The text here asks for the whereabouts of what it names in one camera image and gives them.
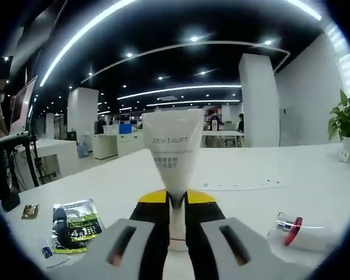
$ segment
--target paper sheet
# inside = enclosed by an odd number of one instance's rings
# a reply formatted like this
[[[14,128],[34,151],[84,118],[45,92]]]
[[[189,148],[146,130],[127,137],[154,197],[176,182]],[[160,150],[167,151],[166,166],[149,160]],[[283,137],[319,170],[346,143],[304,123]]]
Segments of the paper sheet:
[[[279,179],[265,181],[206,181],[200,186],[200,191],[257,191],[270,188],[284,188],[286,185]]]

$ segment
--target white bottle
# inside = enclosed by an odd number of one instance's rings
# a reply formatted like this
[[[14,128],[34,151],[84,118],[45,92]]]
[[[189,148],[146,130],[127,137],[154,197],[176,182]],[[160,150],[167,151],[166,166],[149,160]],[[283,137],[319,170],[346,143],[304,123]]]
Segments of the white bottle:
[[[336,248],[340,242],[339,236],[331,229],[307,225],[303,223],[302,217],[295,218],[284,213],[279,213],[268,239],[278,239],[284,246],[324,253]]]

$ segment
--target computer monitor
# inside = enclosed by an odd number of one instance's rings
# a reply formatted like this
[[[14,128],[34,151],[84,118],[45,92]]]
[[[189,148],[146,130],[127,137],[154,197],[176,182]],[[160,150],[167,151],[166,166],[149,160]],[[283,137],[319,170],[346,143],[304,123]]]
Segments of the computer monitor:
[[[32,111],[32,107],[29,111],[29,104],[32,93],[34,91],[37,76],[34,77],[26,86],[19,91],[15,96],[15,100],[12,108],[12,118],[10,125],[10,134],[17,134],[25,131],[27,117]]]

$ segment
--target white cosmetic tube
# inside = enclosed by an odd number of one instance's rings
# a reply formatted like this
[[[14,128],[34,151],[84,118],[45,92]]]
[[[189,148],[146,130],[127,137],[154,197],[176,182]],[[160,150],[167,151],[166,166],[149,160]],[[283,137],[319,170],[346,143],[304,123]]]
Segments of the white cosmetic tube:
[[[173,207],[180,207],[194,170],[203,129],[202,110],[143,114],[145,142],[150,149]]]

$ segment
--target curved light strip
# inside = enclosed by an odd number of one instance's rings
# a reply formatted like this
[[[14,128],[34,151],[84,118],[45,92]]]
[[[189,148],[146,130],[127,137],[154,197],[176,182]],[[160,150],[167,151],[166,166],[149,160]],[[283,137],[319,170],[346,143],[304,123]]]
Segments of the curved light strip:
[[[115,67],[117,65],[120,65],[122,63],[125,63],[129,60],[133,60],[134,58],[138,58],[138,57],[143,57],[144,55],[148,55],[148,54],[153,54],[153,53],[158,53],[160,51],[166,51],[166,50],[171,50],[174,48],[183,48],[183,47],[188,47],[188,46],[198,46],[198,45],[238,45],[238,46],[250,46],[250,47],[255,47],[255,48],[266,48],[268,50],[272,50],[272,51],[279,51],[280,53],[284,53],[285,57],[283,58],[283,60],[278,64],[278,66],[275,67],[274,72],[277,71],[277,69],[280,68],[280,66],[288,59],[288,57],[291,55],[291,53],[289,51],[285,51],[282,50],[281,48],[275,48],[275,47],[270,47],[268,45],[265,44],[261,44],[261,43],[250,43],[250,42],[243,42],[243,41],[197,41],[197,42],[192,42],[192,43],[184,43],[184,44],[176,44],[176,45],[168,45],[166,47],[162,47],[162,48],[156,48],[154,50],[150,50],[150,51],[145,51],[143,53],[140,54],[135,54],[130,58],[125,58],[122,60],[119,60],[109,66],[106,66],[105,68],[97,71],[96,73],[94,73],[92,76],[87,77],[86,79],[84,79],[81,83],[85,83],[87,82],[89,79],[92,79],[94,76],[97,76],[98,74],[112,68]]]
[[[49,75],[51,75],[53,69],[56,67],[56,65],[59,63],[61,58],[67,53],[67,51],[84,35],[86,34],[93,26],[97,25],[99,22],[101,22],[106,17],[110,16],[112,13],[120,10],[124,6],[127,6],[128,4],[131,4],[137,0],[121,0],[114,5],[111,5],[109,8],[104,10],[102,13],[97,15],[94,19],[92,19],[89,23],[87,23],[82,29],[80,29],[72,38],[71,40],[66,44],[66,46],[61,50],[61,52],[56,56],[56,58],[53,60],[51,66],[49,67],[48,71],[45,73],[43,80],[40,83],[40,86],[44,86],[45,82],[47,81]]]
[[[178,101],[178,102],[167,102],[167,103],[156,103],[156,104],[148,104],[147,107],[153,107],[153,106],[161,106],[161,105],[175,105],[175,104],[188,104],[188,103],[211,103],[211,102],[222,102],[222,103],[236,103],[240,102],[240,100],[234,99],[234,100],[193,100],[193,101]]]
[[[175,90],[184,90],[184,89],[239,89],[241,85],[206,85],[206,86],[182,86],[182,87],[173,87],[171,89],[159,89],[152,90],[151,92],[141,92],[132,95],[118,97],[117,100],[126,99],[130,97],[140,96],[140,95],[151,95],[152,93],[160,93],[160,92],[173,92]]]
[[[321,15],[319,15],[317,12],[315,12],[311,7],[307,6],[305,3],[302,3],[299,0],[286,0],[286,1],[300,8],[301,10],[308,13],[310,16],[313,16],[317,20],[321,20]]]

